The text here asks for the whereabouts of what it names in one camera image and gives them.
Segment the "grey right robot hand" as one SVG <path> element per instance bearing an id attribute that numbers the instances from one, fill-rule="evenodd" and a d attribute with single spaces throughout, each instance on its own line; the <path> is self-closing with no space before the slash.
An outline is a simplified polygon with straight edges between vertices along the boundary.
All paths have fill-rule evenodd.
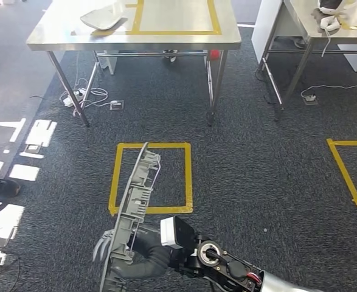
<path id="1" fill-rule="evenodd" d="M 169 267 L 171 249 L 161 246 L 158 229 L 141 225 L 133 228 L 126 244 L 133 252 L 140 254 L 143 260 L 138 263 L 109 262 L 107 270 L 110 277 L 121 281 L 133 279 L 149 279 L 162 276 Z"/>

